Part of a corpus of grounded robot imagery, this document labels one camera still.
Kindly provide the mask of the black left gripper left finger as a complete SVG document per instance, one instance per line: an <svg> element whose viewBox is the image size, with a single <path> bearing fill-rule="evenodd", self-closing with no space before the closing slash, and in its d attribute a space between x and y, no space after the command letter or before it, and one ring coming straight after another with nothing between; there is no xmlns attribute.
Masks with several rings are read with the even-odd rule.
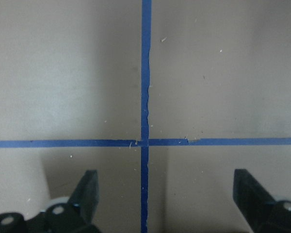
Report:
<svg viewBox="0 0 291 233"><path fill-rule="evenodd" d="M90 224L98 206L98 172L87 170L67 201Z"/></svg>

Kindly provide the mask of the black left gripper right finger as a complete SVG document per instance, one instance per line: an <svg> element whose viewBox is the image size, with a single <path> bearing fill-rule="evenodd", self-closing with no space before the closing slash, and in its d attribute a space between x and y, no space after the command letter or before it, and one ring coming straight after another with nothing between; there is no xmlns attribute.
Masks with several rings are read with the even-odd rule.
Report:
<svg viewBox="0 0 291 233"><path fill-rule="evenodd" d="M254 233L291 233L291 200L276 200L246 169L236 169L233 200Z"/></svg>

